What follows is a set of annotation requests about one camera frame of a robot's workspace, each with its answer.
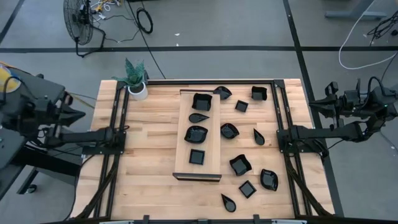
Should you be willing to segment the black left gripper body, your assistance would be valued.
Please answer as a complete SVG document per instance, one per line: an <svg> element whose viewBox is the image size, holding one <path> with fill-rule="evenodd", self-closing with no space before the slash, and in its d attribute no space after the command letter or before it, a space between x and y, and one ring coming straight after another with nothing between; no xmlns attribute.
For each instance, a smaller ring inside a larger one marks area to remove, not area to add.
<svg viewBox="0 0 398 224"><path fill-rule="evenodd" d="M34 124L36 132L34 138L59 139L62 135L62 126L60 124L60 115L62 105L73 103L73 97L69 92L64 91L57 100L50 100L46 97L34 100Z"/></svg>

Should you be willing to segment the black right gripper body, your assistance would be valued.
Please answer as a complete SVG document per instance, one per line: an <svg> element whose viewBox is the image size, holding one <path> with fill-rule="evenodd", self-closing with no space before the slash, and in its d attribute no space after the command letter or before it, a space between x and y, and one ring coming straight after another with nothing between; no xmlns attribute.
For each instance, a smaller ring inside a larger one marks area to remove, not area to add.
<svg viewBox="0 0 398 224"><path fill-rule="evenodd" d="M359 89L347 90L343 95L338 96L337 82L331 82L325 88L326 94L326 118L333 119L334 129L341 129L345 126L342 116L350 117L361 106Z"/></svg>

